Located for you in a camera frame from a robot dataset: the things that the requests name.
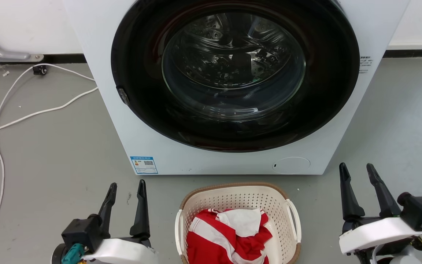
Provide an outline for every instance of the floor stain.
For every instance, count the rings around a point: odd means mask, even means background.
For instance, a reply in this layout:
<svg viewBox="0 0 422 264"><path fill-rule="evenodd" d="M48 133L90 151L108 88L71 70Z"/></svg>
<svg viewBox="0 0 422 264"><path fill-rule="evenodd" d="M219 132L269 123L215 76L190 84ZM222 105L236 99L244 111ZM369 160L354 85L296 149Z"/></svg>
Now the floor stain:
<svg viewBox="0 0 422 264"><path fill-rule="evenodd" d="M131 192L128 192L128 199L126 199L126 204L129 205L129 199L131 199Z"/></svg>

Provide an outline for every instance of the basket handle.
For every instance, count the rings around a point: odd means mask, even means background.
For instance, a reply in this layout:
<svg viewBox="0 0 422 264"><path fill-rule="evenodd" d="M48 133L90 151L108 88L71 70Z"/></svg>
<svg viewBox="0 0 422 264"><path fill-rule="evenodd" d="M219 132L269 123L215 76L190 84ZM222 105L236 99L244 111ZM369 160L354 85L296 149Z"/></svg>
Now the basket handle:
<svg viewBox="0 0 422 264"><path fill-rule="evenodd" d="M175 217L175 245L177 246L177 252L179 255L183 255L183 217L181 215L182 209L177 212Z"/></svg>
<svg viewBox="0 0 422 264"><path fill-rule="evenodd" d="M290 199L286 199L286 202L288 203L286 205L286 208L288 210L289 219L291 219L291 225L292 225L292 228L293 228L294 236L296 238L296 241L298 243L300 243L300 240L302 238L302 228L300 227L299 214L297 212L295 205L293 204L293 202L291 202Z"/></svg>

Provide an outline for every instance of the floor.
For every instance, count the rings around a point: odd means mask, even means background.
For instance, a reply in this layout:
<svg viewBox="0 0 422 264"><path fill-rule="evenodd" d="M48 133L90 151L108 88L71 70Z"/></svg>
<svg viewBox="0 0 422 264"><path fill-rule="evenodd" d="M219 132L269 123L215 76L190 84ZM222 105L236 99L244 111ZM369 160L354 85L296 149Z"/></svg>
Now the floor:
<svg viewBox="0 0 422 264"><path fill-rule="evenodd" d="M64 65L90 76L87 65ZM0 66L0 101L26 66ZM10 97L0 125L57 107L95 87L58 69L27 75ZM60 233L74 218L98 212L109 185L118 183L112 237L126 236L136 210L139 179L122 148L99 92L63 110L0 130L6 189L0 211L0 263L49 261ZM295 203L303 226L299 264L358 263L340 253L338 164L345 162L368 216L380 211L365 165L371 162L394 197L422 195L422 58L384 59L330 165L321 176L149 176L151 243L160 262L179 264L174 219L184 196L198 187L264 180Z"/></svg>

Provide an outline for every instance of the black baseboard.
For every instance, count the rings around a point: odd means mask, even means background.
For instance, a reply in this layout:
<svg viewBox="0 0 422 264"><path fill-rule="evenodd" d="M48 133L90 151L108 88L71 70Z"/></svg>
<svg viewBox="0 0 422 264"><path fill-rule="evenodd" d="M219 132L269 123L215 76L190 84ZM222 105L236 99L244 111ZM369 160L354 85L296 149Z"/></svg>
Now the black baseboard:
<svg viewBox="0 0 422 264"><path fill-rule="evenodd" d="M384 58L419 58L422 57L422 49L386 50ZM43 63L87 63L84 54L47 54L44 55ZM0 62L0 65L34 65L35 62Z"/></svg>
<svg viewBox="0 0 422 264"><path fill-rule="evenodd" d="M384 58L421 58L422 49L386 50Z"/></svg>

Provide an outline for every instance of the red fabric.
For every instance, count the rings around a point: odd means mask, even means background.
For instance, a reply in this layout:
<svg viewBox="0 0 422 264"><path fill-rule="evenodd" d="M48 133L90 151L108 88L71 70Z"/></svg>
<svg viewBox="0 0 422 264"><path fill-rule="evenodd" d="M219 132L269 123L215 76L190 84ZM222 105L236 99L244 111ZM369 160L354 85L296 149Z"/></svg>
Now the red fabric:
<svg viewBox="0 0 422 264"><path fill-rule="evenodd" d="M186 236L190 264L233 264L239 263L240 258L253 261L262 256L264 244L272 236L263 226L268 222L266 213L262 212L258 234L251 237L236 236L236 231L220 222L217 214L213 209L203 210L190 226ZM262 263L268 264L268 257Z"/></svg>

